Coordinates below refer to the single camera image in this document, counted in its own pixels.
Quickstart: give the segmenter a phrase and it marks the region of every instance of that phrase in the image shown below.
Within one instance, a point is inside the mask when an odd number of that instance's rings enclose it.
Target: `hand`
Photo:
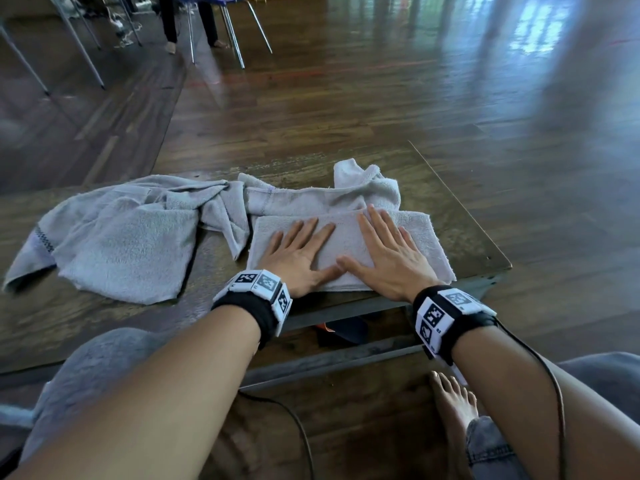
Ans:
[[[300,298],[344,274],[337,265],[320,271],[311,269],[316,254],[335,229],[335,224],[327,224],[313,235],[317,224],[314,217],[307,222],[295,222],[284,238],[282,231],[276,232],[260,259],[259,268],[277,274],[292,298]]]
[[[350,256],[338,256],[338,265],[360,281],[393,301],[412,303],[420,291],[443,284],[416,247],[404,227],[396,227],[386,210],[369,206],[371,223],[364,214],[358,223],[373,267],[361,265]]]

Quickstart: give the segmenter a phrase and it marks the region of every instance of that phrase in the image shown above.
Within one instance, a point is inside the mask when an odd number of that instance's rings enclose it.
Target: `tabletop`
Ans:
[[[401,209],[425,212],[458,279],[498,274],[511,267],[468,211],[456,199],[425,158],[407,143],[315,153],[231,168],[213,173],[188,172],[198,180],[233,180],[240,172],[278,187],[331,187],[334,163],[355,158],[366,168],[380,167],[395,178]],[[13,258],[36,222],[64,199],[94,187],[69,187],[0,198],[0,269]],[[135,305],[78,291],[55,270],[37,277],[16,295],[0,294],[0,373],[64,361],[85,341],[123,326],[175,333],[206,313],[223,284],[244,269],[247,252],[234,262],[220,233],[198,231],[195,256],[180,296],[151,306]],[[289,320],[309,310],[367,302],[373,292],[313,293],[296,300]]]

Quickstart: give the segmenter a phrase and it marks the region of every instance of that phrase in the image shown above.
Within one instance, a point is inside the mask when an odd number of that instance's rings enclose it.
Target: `person's left forearm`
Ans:
[[[14,475],[196,478],[258,347],[260,328],[220,306],[137,367]]]

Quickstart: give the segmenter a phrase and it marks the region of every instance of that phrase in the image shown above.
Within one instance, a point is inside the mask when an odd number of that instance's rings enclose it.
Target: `person's right hand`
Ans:
[[[358,223],[373,267],[350,256],[338,256],[338,266],[394,301],[412,303],[420,291],[443,284],[406,229],[398,229],[386,210],[378,212],[373,205],[368,210],[371,222],[360,214]]]

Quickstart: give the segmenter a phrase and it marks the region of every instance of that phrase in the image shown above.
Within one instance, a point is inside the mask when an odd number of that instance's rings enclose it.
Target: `forearm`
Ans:
[[[196,478],[259,341],[249,313],[215,309],[83,411],[12,479]]]
[[[534,480],[558,478],[553,385],[540,363],[497,327],[464,334],[452,357]],[[550,364],[564,396],[569,479],[640,472],[640,426]]]

